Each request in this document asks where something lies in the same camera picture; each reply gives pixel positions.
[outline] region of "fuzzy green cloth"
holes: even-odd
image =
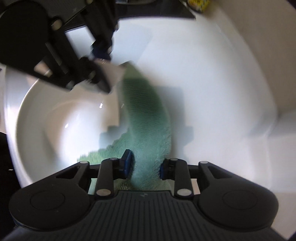
[[[128,118],[127,132],[106,149],[90,152],[78,161],[100,164],[107,158],[120,158],[126,149],[130,149],[134,155],[132,175],[126,180],[115,180],[114,188],[170,190],[169,183],[159,178],[160,165],[171,150],[171,128],[166,109],[148,80],[129,63],[126,63],[119,91]],[[92,180],[90,194],[94,193],[95,180]]]

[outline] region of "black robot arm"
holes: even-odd
[[[117,27],[113,0],[21,0],[2,4],[0,15],[0,62],[51,84],[71,90],[83,80],[110,92],[98,65],[87,57],[78,59],[64,32],[64,25],[80,15],[95,38],[96,57],[110,59],[112,36]],[[38,69],[47,66],[46,74]]]

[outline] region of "metal bolt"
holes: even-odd
[[[99,189],[96,194],[98,196],[102,196],[102,197],[105,197],[105,196],[109,196],[111,194],[111,191],[109,189]]]
[[[191,195],[191,194],[192,194],[192,191],[189,190],[189,189],[187,189],[187,188],[182,188],[182,189],[179,189],[179,190],[177,191],[177,194],[178,194],[179,196],[186,197],[186,196]]]
[[[55,20],[52,23],[52,30],[53,31],[57,31],[58,29],[60,29],[63,26],[63,22],[60,19]]]

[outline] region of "ribbed rubber surface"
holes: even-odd
[[[4,241],[279,241],[270,228],[239,233],[206,221],[190,201],[177,200],[169,191],[120,191],[97,201],[91,212],[72,227],[52,232],[17,228]]]
[[[4,0],[4,4],[8,6],[16,1],[18,0]],[[35,2],[40,3],[51,18],[59,16],[65,22],[86,6],[84,0],[35,0]]]

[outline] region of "bathroom sink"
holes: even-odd
[[[224,13],[217,8],[207,18],[133,18],[119,25],[112,64],[105,69],[114,85],[111,94],[83,84],[66,92],[38,80],[19,109],[8,104],[7,119],[15,117],[7,124],[10,148],[21,186],[105,148],[126,131],[116,83],[123,73],[118,65],[132,61],[168,109],[169,157],[195,165],[207,160],[272,190],[266,142],[276,105],[255,58]],[[67,36],[79,57],[89,54],[93,39],[86,28]]]

